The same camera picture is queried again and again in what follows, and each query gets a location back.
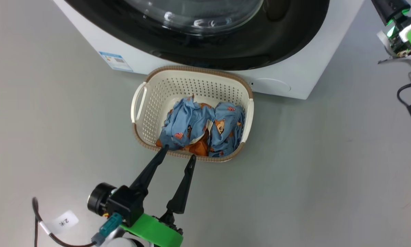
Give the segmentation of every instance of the teal connector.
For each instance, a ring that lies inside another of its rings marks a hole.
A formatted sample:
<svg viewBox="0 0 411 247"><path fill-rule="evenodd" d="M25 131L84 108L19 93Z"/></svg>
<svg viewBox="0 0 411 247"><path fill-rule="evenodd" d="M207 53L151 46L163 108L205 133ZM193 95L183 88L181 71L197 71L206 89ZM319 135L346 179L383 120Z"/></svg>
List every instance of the teal connector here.
<svg viewBox="0 0 411 247"><path fill-rule="evenodd" d="M104 237L108 237L111 232L116 230L117 227L122 224L122 221L123 219L120 214L113 213L105 222L105 224L103 224L102 227L99 228L99 233Z"/></svg>

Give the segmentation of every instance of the washing machine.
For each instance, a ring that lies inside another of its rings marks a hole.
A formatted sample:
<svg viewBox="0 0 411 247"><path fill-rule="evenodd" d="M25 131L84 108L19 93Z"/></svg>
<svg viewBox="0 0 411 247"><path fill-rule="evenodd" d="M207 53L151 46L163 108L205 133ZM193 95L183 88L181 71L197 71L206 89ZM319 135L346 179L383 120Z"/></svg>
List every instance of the washing machine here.
<svg viewBox="0 0 411 247"><path fill-rule="evenodd" d="M111 68L226 70L306 99L364 0L54 0Z"/></svg>

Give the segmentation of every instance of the perforated basket side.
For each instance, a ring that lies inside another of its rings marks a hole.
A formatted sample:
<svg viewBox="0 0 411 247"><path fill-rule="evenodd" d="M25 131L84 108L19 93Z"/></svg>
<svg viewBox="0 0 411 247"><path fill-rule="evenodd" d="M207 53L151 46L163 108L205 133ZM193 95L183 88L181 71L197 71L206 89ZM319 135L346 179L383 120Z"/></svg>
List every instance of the perforated basket side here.
<svg viewBox="0 0 411 247"><path fill-rule="evenodd" d="M226 157L198 156L200 161L222 162L237 155L244 146L249 133L254 110L253 94L249 85L240 77L221 71L184 67L166 66L151 72L146 77L147 94L141 118L133 124L133 131L138 142L152 150L155 146L163 121L174 103L183 97L195 95L195 100L215 106L218 102L232 102L245 111L243 142ZM169 151L170 155L189 158L191 154Z"/></svg>

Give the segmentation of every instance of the blue cloth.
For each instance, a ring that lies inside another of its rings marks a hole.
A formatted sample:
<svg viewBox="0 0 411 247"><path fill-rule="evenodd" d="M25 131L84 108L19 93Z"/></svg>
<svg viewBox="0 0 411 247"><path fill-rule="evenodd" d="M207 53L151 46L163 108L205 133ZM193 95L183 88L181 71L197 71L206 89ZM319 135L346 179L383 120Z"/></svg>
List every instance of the blue cloth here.
<svg viewBox="0 0 411 247"><path fill-rule="evenodd" d="M193 102L193 97L185 97L175 103L167 114L160 134L163 146L169 145L170 150L178 150L200 138L206 130L207 120L215 118L212 107Z"/></svg>
<svg viewBox="0 0 411 247"><path fill-rule="evenodd" d="M234 152L242 139L242 126L245 120L240 105L221 102L215 108L215 120L211 127L209 156L222 157Z"/></svg>

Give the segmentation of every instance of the green light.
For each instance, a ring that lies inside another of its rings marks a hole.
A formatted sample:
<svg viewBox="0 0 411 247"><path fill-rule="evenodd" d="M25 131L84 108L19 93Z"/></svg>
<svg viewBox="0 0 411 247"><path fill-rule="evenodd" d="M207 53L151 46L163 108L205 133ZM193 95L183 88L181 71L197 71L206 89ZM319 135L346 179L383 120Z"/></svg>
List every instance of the green light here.
<svg viewBox="0 0 411 247"><path fill-rule="evenodd" d="M393 26L390 31L387 32L387 36L390 38L391 36L393 36L393 33L395 32L395 28L396 26Z"/></svg>

